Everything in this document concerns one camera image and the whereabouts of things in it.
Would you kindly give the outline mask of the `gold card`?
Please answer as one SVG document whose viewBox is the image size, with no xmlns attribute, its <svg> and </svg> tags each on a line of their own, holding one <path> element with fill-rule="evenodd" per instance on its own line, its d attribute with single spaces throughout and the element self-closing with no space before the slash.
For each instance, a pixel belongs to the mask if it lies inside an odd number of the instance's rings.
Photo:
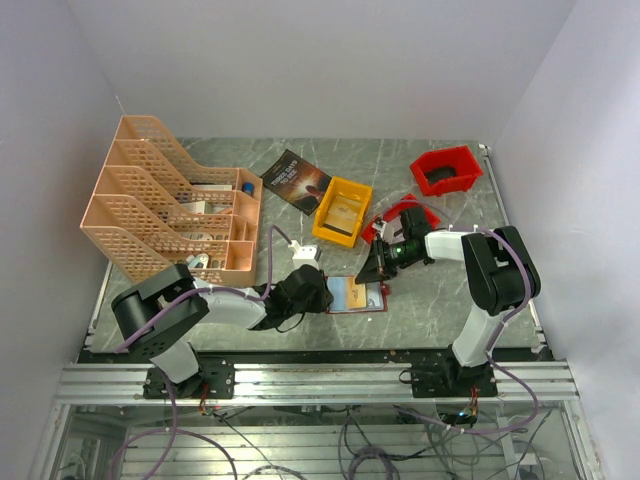
<svg viewBox="0 0 640 480">
<path fill-rule="evenodd" d="M 353 278 L 347 281 L 345 295 L 347 310 L 360 310 L 368 306 L 366 285 L 357 284 Z"/>
</svg>

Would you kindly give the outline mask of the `red leather card holder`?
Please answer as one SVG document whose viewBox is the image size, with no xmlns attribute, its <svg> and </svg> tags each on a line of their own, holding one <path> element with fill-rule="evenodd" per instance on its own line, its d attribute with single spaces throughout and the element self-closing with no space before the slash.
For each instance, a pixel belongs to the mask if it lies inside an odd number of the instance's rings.
<svg viewBox="0 0 640 480">
<path fill-rule="evenodd" d="M 355 276 L 328 276 L 329 293 L 333 296 L 329 314 L 384 312 L 390 288 L 382 282 L 356 284 Z"/>
</svg>

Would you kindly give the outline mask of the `yellow plastic bin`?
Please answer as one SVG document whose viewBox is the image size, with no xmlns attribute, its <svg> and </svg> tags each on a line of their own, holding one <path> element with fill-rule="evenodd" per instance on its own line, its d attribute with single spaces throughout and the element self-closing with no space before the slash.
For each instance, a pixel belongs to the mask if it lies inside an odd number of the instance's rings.
<svg viewBox="0 0 640 480">
<path fill-rule="evenodd" d="M 353 248 L 364 224 L 373 188 L 334 176 L 315 212 L 312 234 Z"/>
</svg>

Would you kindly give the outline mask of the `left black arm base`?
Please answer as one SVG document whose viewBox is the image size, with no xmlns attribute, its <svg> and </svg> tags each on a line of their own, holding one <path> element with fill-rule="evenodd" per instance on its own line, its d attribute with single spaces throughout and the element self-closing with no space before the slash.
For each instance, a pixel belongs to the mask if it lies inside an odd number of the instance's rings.
<svg viewBox="0 0 640 480">
<path fill-rule="evenodd" d="M 179 382 L 170 382 L 176 399 L 231 399 L 234 394 L 235 369 L 229 364 L 209 364 L 195 375 Z M 143 384 L 144 399 L 168 399 L 165 378 L 157 367 L 147 372 Z"/>
</svg>

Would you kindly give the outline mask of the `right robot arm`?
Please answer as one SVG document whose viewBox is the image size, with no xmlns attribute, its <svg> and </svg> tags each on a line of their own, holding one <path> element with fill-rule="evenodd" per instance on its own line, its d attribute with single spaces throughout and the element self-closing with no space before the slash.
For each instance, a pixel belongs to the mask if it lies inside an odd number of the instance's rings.
<svg viewBox="0 0 640 480">
<path fill-rule="evenodd" d="M 539 295 L 541 280 L 519 231 L 513 226 L 494 230 L 473 227 L 435 230 L 424 209 L 412 206 L 400 212 L 403 240 L 391 244 L 380 234 L 371 241 L 357 284 L 383 282 L 417 262 L 439 260 L 464 264 L 473 301 L 465 325 L 451 346 L 455 362 L 440 373 L 450 394 L 465 394 L 476 383 L 473 368 L 489 362 L 505 326 Z"/>
</svg>

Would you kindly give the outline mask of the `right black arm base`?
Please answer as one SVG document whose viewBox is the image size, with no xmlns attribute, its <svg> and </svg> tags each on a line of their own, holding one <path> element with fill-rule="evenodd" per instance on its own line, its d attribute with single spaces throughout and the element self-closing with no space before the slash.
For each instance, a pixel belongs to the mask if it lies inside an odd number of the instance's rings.
<svg viewBox="0 0 640 480">
<path fill-rule="evenodd" d="M 460 367 L 457 364 L 411 365 L 398 376 L 401 384 L 409 385 L 414 398 L 496 397 L 497 386 L 489 364 Z"/>
</svg>

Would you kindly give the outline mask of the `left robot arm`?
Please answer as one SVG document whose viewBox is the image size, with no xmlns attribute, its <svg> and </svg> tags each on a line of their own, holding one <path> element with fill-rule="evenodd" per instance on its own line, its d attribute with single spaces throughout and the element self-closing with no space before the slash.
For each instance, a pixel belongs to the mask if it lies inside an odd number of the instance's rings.
<svg viewBox="0 0 640 480">
<path fill-rule="evenodd" d="M 124 350 L 149 361 L 144 397 L 197 398 L 213 390 L 233 395 L 233 374 L 200 358 L 185 335 L 199 323 L 231 325 L 247 331 L 281 330 L 292 317 L 325 313 L 333 302 L 324 272 L 310 265 L 295 269 L 273 285 L 237 289 L 209 284 L 183 264 L 172 265 L 125 290 L 111 302 L 124 338 Z"/>
</svg>

